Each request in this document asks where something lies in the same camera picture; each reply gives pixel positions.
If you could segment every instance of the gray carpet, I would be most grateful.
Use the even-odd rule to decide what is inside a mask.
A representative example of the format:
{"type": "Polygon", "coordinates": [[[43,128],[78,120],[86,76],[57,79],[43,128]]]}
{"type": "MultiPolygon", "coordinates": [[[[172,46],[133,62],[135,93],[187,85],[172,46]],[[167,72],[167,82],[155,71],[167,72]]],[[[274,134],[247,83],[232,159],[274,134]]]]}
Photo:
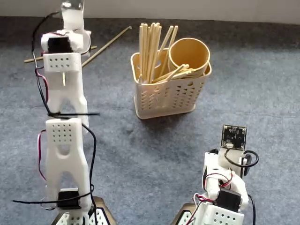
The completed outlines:
{"type": "MultiPolygon", "coordinates": [[[[36,138],[46,111],[34,65],[23,64],[38,21],[0,17],[0,224],[48,225],[56,216],[40,206],[11,202],[45,195],[36,138]]],[[[194,192],[202,192],[204,152],[220,146],[223,124],[234,124],[248,127],[246,148],[260,155],[245,178],[257,224],[299,224],[300,26],[156,20],[164,34],[177,24],[178,38],[202,39],[211,50],[213,73],[194,112],[141,121],[134,110],[129,59],[138,50],[143,21],[85,21],[98,46],[134,27],[83,70],[89,111],[101,112],[90,117],[98,138],[94,194],[104,198],[120,225],[168,225],[194,192]]],[[[41,32],[60,25],[52,19],[41,32]]],[[[92,143],[85,136],[88,162],[92,143]]],[[[245,214],[244,225],[252,224],[251,206],[245,214]]]]}

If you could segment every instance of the perforated bracket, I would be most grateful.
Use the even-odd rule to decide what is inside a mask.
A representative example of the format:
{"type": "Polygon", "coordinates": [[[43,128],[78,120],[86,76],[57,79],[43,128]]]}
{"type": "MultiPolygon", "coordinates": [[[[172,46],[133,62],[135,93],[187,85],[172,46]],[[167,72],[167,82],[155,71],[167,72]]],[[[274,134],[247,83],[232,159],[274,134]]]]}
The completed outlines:
{"type": "Polygon", "coordinates": [[[242,225],[244,214],[208,205],[200,225],[242,225]]]}
{"type": "Polygon", "coordinates": [[[182,215],[181,215],[181,217],[178,219],[178,222],[177,222],[176,225],[186,225],[187,222],[190,220],[191,216],[192,216],[191,211],[188,211],[188,210],[187,210],[187,211],[183,211],[183,212],[182,212],[182,215]]]}
{"type": "MultiPolygon", "coordinates": [[[[83,152],[81,120],[52,119],[46,121],[46,193],[48,200],[58,199],[60,179],[63,172],[72,175],[78,186],[79,195],[90,192],[89,168],[83,152]]],[[[91,207],[90,195],[80,199],[79,211],[88,212],[91,207]]]]}
{"type": "Polygon", "coordinates": [[[44,54],[45,71],[70,72],[81,71],[81,56],[79,53],[44,54]]]}
{"type": "MultiPolygon", "coordinates": [[[[98,225],[111,225],[107,219],[103,208],[97,208],[97,222],[98,225]]],[[[73,217],[65,213],[61,216],[56,225],[83,225],[83,218],[73,217]]],[[[95,225],[94,213],[90,216],[89,224],[85,225],[95,225]]]]}

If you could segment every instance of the red wire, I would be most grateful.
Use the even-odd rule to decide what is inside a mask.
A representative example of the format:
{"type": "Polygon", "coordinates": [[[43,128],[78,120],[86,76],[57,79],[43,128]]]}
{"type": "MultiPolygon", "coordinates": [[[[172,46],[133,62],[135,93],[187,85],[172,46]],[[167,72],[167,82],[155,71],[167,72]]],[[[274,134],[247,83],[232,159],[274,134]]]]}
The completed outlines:
{"type": "Polygon", "coordinates": [[[36,72],[37,72],[38,77],[41,77],[43,79],[43,81],[44,81],[45,88],[46,88],[46,101],[48,102],[48,99],[49,99],[48,81],[47,81],[46,77],[44,77],[43,75],[41,75],[38,72],[38,69],[36,69],[36,72]]]}
{"type": "Polygon", "coordinates": [[[42,160],[42,151],[41,151],[41,134],[46,130],[42,130],[37,136],[37,151],[38,151],[38,171],[42,178],[46,181],[45,176],[41,171],[41,160],[42,160]]]}
{"type": "Polygon", "coordinates": [[[227,178],[225,175],[223,175],[223,174],[220,174],[220,173],[217,173],[217,172],[213,172],[213,173],[207,174],[207,175],[205,176],[205,180],[204,180],[204,189],[206,189],[206,188],[205,188],[205,185],[206,185],[206,179],[207,179],[207,177],[208,177],[208,176],[211,176],[211,175],[215,175],[215,174],[216,174],[216,175],[221,175],[221,176],[225,177],[225,178],[228,180],[228,181],[225,183],[225,184],[227,184],[227,185],[228,185],[228,184],[230,183],[230,181],[232,180],[232,178],[231,178],[231,179],[228,179],[228,178],[227,178]]]}

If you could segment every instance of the wooden stick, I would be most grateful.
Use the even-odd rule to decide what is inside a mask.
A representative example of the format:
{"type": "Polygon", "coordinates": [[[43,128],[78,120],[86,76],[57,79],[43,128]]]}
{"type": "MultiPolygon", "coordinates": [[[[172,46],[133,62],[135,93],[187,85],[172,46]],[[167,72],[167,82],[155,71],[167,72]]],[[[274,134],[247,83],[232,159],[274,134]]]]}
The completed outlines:
{"type": "Polygon", "coordinates": [[[169,30],[168,30],[167,34],[165,35],[163,43],[161,44],[161,47],[159,49],[159,52],[158,52],[158,55],[157,55],[158,58],[160,57],[161,53],[163,53],[163,49],[165,48],[165,45],[167,44],[167,42],[168,42],[168,40],[169,40],[169,38],[171,36],[171,33],[172,33],[173,29],[174,29],[173,26],[169,27],[169,30]]]}
{"type": "Polygon", "coordinates": [[[158,46],[159,46],[159,41],[160,41],[160,35],[161,35],[161,26],[158,27],[158,30],[157,30],[157,34],[156,34],[156,43],[155,43],[155,46],[154,46],[154,58],[153,58],[153,63],[152,63],[152,69],[151,69],[151,73],[150,73],[150,82],[149,83],[152,83],[152,81],[154,80],[154,69],[155,69],[155,66],[157,65],[157,62],[158,62],[158,46]]]}
{"type": "Polygon", "coordinates": [[[151,73],[151,66],[154,56],[154,45],[156,42],[156,34],[157,34],[157,26],[155,23],[151,24],[150,27],[150,44],[149,44],[149,58],[148,58],[148,65],[147,65],[147,83],[150,83],[150,73],[151,73]]]}
{"type": "MultiPolygon", "coordinates": [[[[90,49],[93,50],[93,49],[96,49],[97,46],[92,46],[90,49]]],[[[43,60],[43,57],[36,57],[37,61],[40,61],[40,60],[43,60]]],[[[27,60],[24,60],[24,63],[29,63],[29,62],[34,62],[34,59],[27,59],[27,60]]]]}
{"type": "Polygon", "coordinates": [[[164,70],[165,70],[165,66],[166,66],[166,64],[167,64],[167,59],[168,59],[168,56],[169,56],[170,47],[173,45],[173,43],[174,43],[174,41],[175,41],[177,31],[178,31],[178,26],[175,26],[175,27],[174,27],[174,30],[173,30],[173,34],[172,34],[171,40],[170,40],[170,43],[169,43],[169,48],[168,48],[167,54],[165,55],[164,64],[163,64],[163,67],[162,67],[162,69],[161,69],[161,72],[160,72],[160,75],[159,75],[159,76],[162,76],[162,75],[163,75],[163,72],[164,72],[164,70]]]}
{"type": "Polygon", "coordinates": [[[100,48],[95,54],[93,54],[91,57],[89,57],[83,64],[82,67],[86,66],[88,63],[90,63],[94,58],[96,58],[101,52],[104,51],[109,45],[111,45],[115,40],[117,40],[122,34],[124,34],[127,30],[132,29],[131,26],[125,28],[123,31],[121,31],[117,36],[115,36],[112,40],[110,40],[106,45],[104,45],[102,48],[100,48]]]}
{"type": "MultiPolygon", "coordinates": [[[[189,65],[188,65],[188,64],[185,64],[185,66],[181,69],[181,71],[183,71],[183,70],[184,70],[184,71],[183,71],[183,72],[180,72],[179,74],[176,74],[175,76],[180,75],[181,73],[185,73],[185,72],[189,71],[189,70],[187,70],[188,67],[189,67],[189,65]]],[[[165,74],[165,75],[160,76],[159,78],[153,80],[152,83],[157,83],[157,82],[159,82],[159,81],[162,81],[162,80],[166,79],[171,73],[173,73],[173,71],[171,71],[171,72],[169,72],[169,73],[167,73],[167,74],[165,74]]]]}
{"type": "Polygon", "coordinates": [[[142,81],[146,80],[146,67],[147,67],[147,37],[148,37],[148,25],[145,23],[143,26],[143,61],[142,61],[142,81]]]}
{"type": "Polygon", "coordinates": [[[144,29],[144,24],[142,23],[140,25],[140,76],[143,74],[143,29],[144,29]]]}

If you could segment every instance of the wire bundle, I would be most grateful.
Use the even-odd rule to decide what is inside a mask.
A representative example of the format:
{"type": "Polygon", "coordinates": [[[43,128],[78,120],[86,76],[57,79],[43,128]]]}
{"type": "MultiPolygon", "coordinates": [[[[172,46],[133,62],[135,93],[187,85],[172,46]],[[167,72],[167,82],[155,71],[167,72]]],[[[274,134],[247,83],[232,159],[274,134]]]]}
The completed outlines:
{"type": "MultiPolygon", "coordinates": [[[[31,53],[35,62],[35,74],[36,74],[36,80],[37,80],[37,87],[40,93],[40,96],[42,98],[43,104],[47,110],[48,116],[53,117],[53,118],[57,118],[57,119],[70,119],[69,116],[78,116],[78,115],[99,115],[99,113],[61,113],[61,112],[51,112],[48,105],[47,105],[47,101],[49,98],[49,94],[48,94],[48,82],[47,79],[41,75],[39,73],[39,70],[44,68],[44,67],[39,67],[38,66],[38,62],[37,62],[37,58],[35,55],[35,40],[36,40],[36,33],[39,29],[39,27],[51,16],[56,15],[60,13],[60,11],[57,12],[53,12],[50,13],[49,15],[47,15],[46,17],[44,17],[36,26],[36,28],[34,29],[33,33],[32,33],[32,41],[31,41],[31,53]],[[41,87],[41,83],[40,83],[40,78],[43,79],[44,84],[45,84],[45,91],[46,91],[46,98],[44,96],[44,93],[42,91],[42,87],[41,87]]],[[[32,202],[28,202],[28,201],[17,201],[17,200],[13,200],[13,202],[15,203],[23,203],[23,204],[40,204],[42,206],[42,204],[51,204],[51,203],[60,203],[60,202],[66,202],[66,201],[70,201],[70,200],[79,200],[82,197],[86,197],[88,195],[91,196],[91,200],[94,206],[94,216],[95,216],[95,224],[97,224],[97,206],[96,203],[94,201],[92,192],[94,191],[94,185],[91,183],[92,180],[92,174],[93,174],[93,167],[94,167],[94,162],[95,162],[95,155],[96,155],[96,148],[97,148],[97,138],[96,135],[92,132],[91,129],[89,129],[85,124],[82,124],[82,126],[92,135],[93,139],[94,139],[94,147],[93,147],[93,155],[92,155],[92,160],[91,160],[91,165],[90,165],[90,192],[84,194],[84,195],[80,195],[77,197],[73,197],[73,198],[68,198],[68,199],[63,199],[63,200],[56,200],[56,201],[32,201],[32,202]]],[[[42,132],[45,132],[45,130],[42,130],[39,135],[37,136],[37,149],[38,149],[38,170],[40,175],[42,176],[42,178],[44,180],[46,180],[45,176],[43,175],[43,173],[40,170],[40,163],[41,163],[41,134],[42,132]]]]}

